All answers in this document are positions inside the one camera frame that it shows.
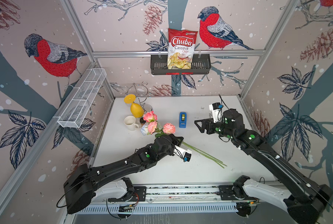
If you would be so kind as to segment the pink flower bouquet green stems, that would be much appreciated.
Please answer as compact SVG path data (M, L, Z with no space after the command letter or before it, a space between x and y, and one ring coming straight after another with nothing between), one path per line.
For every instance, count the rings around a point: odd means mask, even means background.
M144 114L142 116L142 118L144 118L144 120L147 122L145 125L141 126L141 133L143 135L153 135L154 134L154 136L157 138L163 134L169 135L169 134L175 134L175 132L176 132L175 126L171 123L166 123L165 125L162 126L158 122L157 115L154 113L154 111L147 112L146 114ZM223 169L225 167L227 167L227 165L224 164L221 160L213 157L212 155L206 153L205 151L200 150L200 149L198 149L190 144L184 143L184 142L182 142L181 144L185 145L187 147L187 149L191 149L192 151L206 157L207 159L214 161L216 164L218 164Z

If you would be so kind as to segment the blue tape dispenser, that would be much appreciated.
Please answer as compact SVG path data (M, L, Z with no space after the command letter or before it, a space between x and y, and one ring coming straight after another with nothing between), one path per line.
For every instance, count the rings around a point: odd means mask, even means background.
M185 112L180 112L179 128L186 128L186 126L187 126L187 114Z

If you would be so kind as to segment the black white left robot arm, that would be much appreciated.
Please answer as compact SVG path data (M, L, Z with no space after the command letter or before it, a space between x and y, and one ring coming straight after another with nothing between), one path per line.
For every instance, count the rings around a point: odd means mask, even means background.
M104 185L150 169L164 157L172 156L183 140L183 137L164 134L125 159L99 167L88 168L87 164L77 167L64 183L67 213L74 214L86 208L96 196L95 191Z

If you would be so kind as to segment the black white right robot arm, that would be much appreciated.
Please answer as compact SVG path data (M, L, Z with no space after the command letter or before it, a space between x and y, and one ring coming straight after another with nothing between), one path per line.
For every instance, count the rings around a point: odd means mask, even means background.
M245 128L243 116L236 109L223 112L211 119L200 119L194 123L201 133L217 134L228 138L234 146L266 167L284 186L278 189L259 183L248 176L240 176L233 183L234 196L258 198L284 211L298 224L315 224L333 191L327 185L319 185L297 171L253 130Z

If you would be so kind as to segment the brown spice jar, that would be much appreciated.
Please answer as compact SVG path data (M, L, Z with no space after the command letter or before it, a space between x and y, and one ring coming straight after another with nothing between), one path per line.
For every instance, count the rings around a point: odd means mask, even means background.
M143 126L143 125L145 125L147 122L144 120L144 118L140 118L140 124Z

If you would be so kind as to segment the white ceramic mug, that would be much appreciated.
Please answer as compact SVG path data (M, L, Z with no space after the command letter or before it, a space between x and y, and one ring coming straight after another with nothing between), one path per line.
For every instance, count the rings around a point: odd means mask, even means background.
M138 128L140 128L140 126L137 123L136 118L134 116L125 117L124 124L126 125L126 127L129 131L135 131Z

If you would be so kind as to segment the yellow plastic wine glass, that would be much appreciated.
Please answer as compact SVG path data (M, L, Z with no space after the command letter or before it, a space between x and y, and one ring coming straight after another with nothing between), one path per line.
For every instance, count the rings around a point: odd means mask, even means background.
M136 96L134 94L126 95L124 102L130 105L130 111L135 118L140 118L144 115L144 110L140 104L135 103Z

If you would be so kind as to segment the Chuba cassava chips bag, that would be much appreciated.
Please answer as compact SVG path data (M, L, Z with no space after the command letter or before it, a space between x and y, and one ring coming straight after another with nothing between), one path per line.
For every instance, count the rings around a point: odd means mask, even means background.
M191 69L197 31L168 29L168 69Z

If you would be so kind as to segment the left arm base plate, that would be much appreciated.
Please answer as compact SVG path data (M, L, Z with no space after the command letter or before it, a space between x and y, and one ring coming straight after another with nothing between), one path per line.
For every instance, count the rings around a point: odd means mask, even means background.
M110 203L122 203L122 202L144 202L146 200L147 188L146 186L134 187L134 190L130 189L121 198L109 198L107 201Z

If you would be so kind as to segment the aluminium front rail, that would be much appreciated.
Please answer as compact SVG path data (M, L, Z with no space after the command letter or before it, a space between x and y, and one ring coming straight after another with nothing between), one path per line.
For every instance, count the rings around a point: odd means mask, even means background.
M102 188L95 191L96 196L92 198L91 203L101 203L107 201L109 198L121 198L130 189L134 190L134 187L130 181L115 181L104 185ZM249 197L254 197L263 201L282 202L285 198L288 198L291 193L285 187L269 186L263 183L259 183L253 180L248 180L242 186L242 189ZM183 200L183 201L222 201L218 195L219 188L216 185L156 185L146 186L147 195L145 202L153 203L157 201L167 200Z

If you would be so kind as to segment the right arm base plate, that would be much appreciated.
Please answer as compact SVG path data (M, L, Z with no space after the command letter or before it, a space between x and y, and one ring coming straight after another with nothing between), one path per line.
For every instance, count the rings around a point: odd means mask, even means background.
M242 187L235 187L233 185L220 185L218 186L219 193L218 195L221 197L222 201L257 201L254 197L249 197Z

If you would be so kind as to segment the white mesh wall shelf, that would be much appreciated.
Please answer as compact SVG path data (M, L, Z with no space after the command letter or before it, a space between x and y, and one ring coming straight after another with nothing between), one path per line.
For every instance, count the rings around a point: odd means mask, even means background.
M94 99L106 78L106 71L102 68L89 70L77 92L68 103L66 109L58 119L63 128L80 128L89 112Z

